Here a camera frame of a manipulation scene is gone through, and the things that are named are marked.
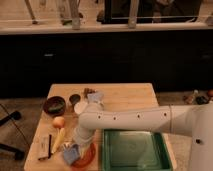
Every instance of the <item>white object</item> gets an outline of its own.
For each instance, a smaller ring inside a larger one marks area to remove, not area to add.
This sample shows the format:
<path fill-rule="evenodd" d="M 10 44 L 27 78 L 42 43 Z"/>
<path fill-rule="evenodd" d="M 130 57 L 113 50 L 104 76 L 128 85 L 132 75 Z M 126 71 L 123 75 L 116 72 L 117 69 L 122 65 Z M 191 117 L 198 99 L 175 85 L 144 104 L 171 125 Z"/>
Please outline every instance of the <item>white object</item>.
<path fill-rule="evenodd" d="M 87 106 L 88 106 L 88 102 L 85 100 L 82 100 L 75 104 L 74 111 L 76 114 L 80 115 L 81 113 L 84 112 Z"/>
<path fill-rule="evenodd" d="M 100 91 L 97 91 L 95 93 L 89 93 L 87 94 L 88 102 L 96 102 L 101 103 L 102 99 L 104 97 L 104 94 Z"/>
<path fill-rule="evenodd" d="M 161 106 L 124 112 L 108 112 L 89 103 L 79 116 L 74 141 L 91 143 L 96 129 L 128 129 L 173 133 L 192 137 L 189 171 L 213 170 L 213 104 Z"/>
<path fill-rule="evenodd" d="M 39 138 L 38 143 L 38 160 L 45 160 L 50 156 L 50 139 L 51 135 L 47 134 Z"/>

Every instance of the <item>wooden bowl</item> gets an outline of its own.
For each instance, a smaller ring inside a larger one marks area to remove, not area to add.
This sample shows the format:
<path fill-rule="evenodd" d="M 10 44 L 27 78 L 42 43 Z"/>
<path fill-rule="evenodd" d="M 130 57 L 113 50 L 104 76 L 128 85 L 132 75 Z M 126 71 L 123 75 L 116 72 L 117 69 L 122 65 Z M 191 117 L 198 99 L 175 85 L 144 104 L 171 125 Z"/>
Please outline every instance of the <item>wooden bowl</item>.
<path fill-rule="evenodd" d="M 45 113 L 52 117 L 63 115 L 65 109 L 66 102 L 64 98 L 60 96 L 53 96 L 48 98 L 43 105 L 43 110 Z"/>

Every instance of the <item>metal stand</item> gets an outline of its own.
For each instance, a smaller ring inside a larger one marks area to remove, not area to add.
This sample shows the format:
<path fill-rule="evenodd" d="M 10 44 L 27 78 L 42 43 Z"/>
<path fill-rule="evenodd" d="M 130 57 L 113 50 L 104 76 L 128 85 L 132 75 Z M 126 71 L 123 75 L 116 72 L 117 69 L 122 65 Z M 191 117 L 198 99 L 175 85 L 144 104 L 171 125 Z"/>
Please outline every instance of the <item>metal stand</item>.
<path fill-rule="evenodd" d="M 15 120 L 19 120 L 21 118 L 21 114 L 18 111 L 11 113 L 10 115 L 0 120 L 0 126 L 5 124 L 7 121 L 9 121 L 12 118 Z M 22 160 L 24 158 L 24 152 L 17 148 L 0 143 L 0 149 L 15 153 L 15 160 Z"/>

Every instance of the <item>egg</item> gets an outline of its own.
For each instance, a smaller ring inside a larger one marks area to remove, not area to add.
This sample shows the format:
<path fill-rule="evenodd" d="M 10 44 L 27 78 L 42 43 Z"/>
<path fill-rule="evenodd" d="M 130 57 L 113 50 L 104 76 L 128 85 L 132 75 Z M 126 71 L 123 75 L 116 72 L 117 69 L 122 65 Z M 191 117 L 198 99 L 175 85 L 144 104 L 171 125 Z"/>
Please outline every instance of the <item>egg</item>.
<path fill-rule="evenodd" d="M 65 119 L 63 116 L 56 116 L 53 119 L 52 125 L 54 128 L 63 128 L 65 126 Z"/>

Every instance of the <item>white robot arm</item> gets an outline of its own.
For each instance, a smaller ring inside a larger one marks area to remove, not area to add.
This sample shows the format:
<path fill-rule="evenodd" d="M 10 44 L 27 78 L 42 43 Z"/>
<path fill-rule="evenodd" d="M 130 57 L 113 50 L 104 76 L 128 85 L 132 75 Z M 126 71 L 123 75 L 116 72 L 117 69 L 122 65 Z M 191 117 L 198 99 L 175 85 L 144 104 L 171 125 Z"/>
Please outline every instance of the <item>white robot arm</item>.
<path fill-rule="evenodd" d="M 141 130 L 191 136 L 188 170 L 213 170 L 213 104 L 109 112 L 104 111 L 98 103 L 89 103 L 79 115 L 73 139 L 81 146 L 88 145 L 96 129 Z"/>

